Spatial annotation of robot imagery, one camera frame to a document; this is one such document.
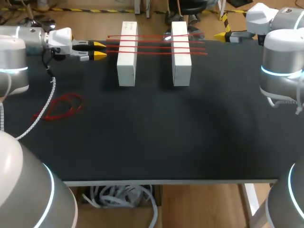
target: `black chair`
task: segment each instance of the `black chair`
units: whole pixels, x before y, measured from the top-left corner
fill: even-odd
[[[199,22],[200,18],[198,16],[199,13],[204,11],[207,7],[206,0],[179,0],[180,8],[178,6],[177,0],[168,0],[169,9],[165,16],[165,23],[167,25],[171,25],[173,21],[183,21],[184,15],[188,15],[188,33],[201,33],[201,31],[193,27],[192,25]],[[168,36],[171,33],[171,29],[169,29],[165,35]],[[192,36],[189,37],[190,40],[200,40],[204,39],[204,35]]]

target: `red cable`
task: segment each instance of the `red cable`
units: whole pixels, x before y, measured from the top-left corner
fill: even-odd
[[[107,39],[106,41],[133,41],[142,43],[192,43],[192,44],[204,44],[201,41],[173,41],[173,40],[132,40],[132,39]]]
[[[199,36],[199,35],[204,35],[203,32],[200,33],[189,33],[185,35],[173,35],[173,36],[166,36],[166,37],[185,37],[185,36]],[[110,35],[110,37],[165,37],[164,35]]]
[[[80,105],[78,106],[77,109],[75,109],[73,107],[73,102],[71,100],[71,98],[69,96],[74,96],[76,98],[79,99],[80,101]],[[49,115],[50,112],[53,110],[54,106],[57,104],[57,102],[67,102],[68,104],[70,104],[70,109],[69,111],[65,112],[64,114],[61,114],[61,115]],[[78,112],[80,109],[82,108],[82,98],[80,95],[78,94],[74,94],[74,93],[68,93],[68,94],[64,94],[62,95],[61,97],[57,98],[57,99],[54,99],[51,103],[51,106],[49,107],[47,113],[45,116],[43,116],[41,119],[43,120],[47,120],[47,121],[50,121],[50,120],[59,120],[59,119],[62,119],[62,118],[65,118],[65,117],[69,117],[69,116],[72,116],[73,114],[75,114],[76,112]],[[38,114],[35,114],[33,117],[32,117],[32,121],[38,117]]]
[[[175,49],[175,48],[189,48],[189,49],[195,49],[195,50],[205,50],[204,47],[155,47],[155,46],[122,46],[122,45],[107,45],[107,48],[154,48],[154,49]]]
[[[208,55],[206,52],[138,52],[138,51],[109,51],[107,53],[135,53],[141,55],[172,55],[172,54],[190,54],[190,55]]]

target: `black table surface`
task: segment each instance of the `black table surface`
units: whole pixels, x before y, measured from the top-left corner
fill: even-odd
[[[21,142],[64,181],[277,179],[303,153],[303,115],[260,93],[256,41],[204,46],[189,87],[173,86],[171,56],[138,56],[135,87],[118,86],[116,54],[52,62],[55,96],[78,93],[83,108],[40,121]],[[15,137],[51,89],[40,58],[28,60],[29,90],[4,102]]]

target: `white cable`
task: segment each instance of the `white cable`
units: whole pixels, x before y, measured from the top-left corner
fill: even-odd
[[[296,112],[295,112],[296,115],[298,115],[303,110],[302,102],[301,102],[301,87],[302,87],[303,78],[304,78],[304,73],[302,72],[299,78],[298,85],[296,87],[296,101],[298,104],[298,107],[296,108]]]
[[[0,131],[4,131],[4,107],[3,103],[0,103]]]
[[[150,185],[150,191],[143,186],[134,185],[134,186],[105,186],[99,193],[99,187],[91,186],[90,187],[90,199],[82,194],[83,198],[89,202],[95,208],[109,207],[109,208],[134,208],[137,207],[141,199],[143,198],[144,193],[148,196],[148,199],[151,199],[153,206],[154,215],[152,221],[149,225],[149,228],[155,226],[158,211],[155,199],[152,194],[152,185]],[[101,204],[96,202],[96,197],[99,198]]]
[[[51,81],[51,83],[53,83],[53,87],[52,87],[51,93],[50,93],[50,95],[49,95],[49,97],[47,99],[46,104],[44,105],[43,109],[39,113],[39,115],[38,115],[37,119],[34,121],[34,123],[22,135],[20,135],[19,137],[17,137],[16,138],[17,140],[22,139],[24,136],[26,136],[36,126],[36,124],[38,123],[38,121],[41,119],[43,113],[47,109],[49,103],[51,102],[51,100],[53,98],[53,95],[54,95],[54,92],[55,92],[55,88],[56,88],[56,79],[55,79],[55,77],[53,77],[52,79],[53,80]]]
[[[4,70],[6,75],[8,76],[8,88],[4,94],[4,97],[2,98],[2,102],[5,100],[5,98],[8,96],[10,89],[11,89],[11,76],[10,74]],[[4,131],[4,107],[3,103],[0,102],[0,131]]]
[[[148,196],[150,196],[151,203],[152,203],[152,207],[153,207],[153,211],[154,211],[154,215],[153,215],[153,218],[152,218],[152,221],[151,221],[151,223],[150,223],[149,228],[153,228],[153,227],[155,226],[155,224],[156,224],[157,216],[158,216],[158,211],[157,211],[157,206],[156,206],[155,199],[154,199],[153,195],[151,194],[151,192],[148,191],[147,189],[145,189],[143,186],[135,185],[135,186],[133,186],[133,187],[135,187],[136,189],[142,190],[142,191],[145,192]]]

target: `white block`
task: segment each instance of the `white block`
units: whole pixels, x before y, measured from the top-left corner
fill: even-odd
[[[175,54],[180,52],[189,53],[189,39],[187,35],[187,24],[185,21],[172,22],[171,43],[172,49],[172,73],[174,86],[189,86],[191,76],[191,56],[190,54]]]
[[[137,22],[124,21],[121,35],[120,40],[130,41],[120,41],[120,46],[131,47],[119,47],[119,51],[129,51],[131,53],[118,53],[117,73],[119,86],[135,86],[137,54],[132,52],[137,52]]]

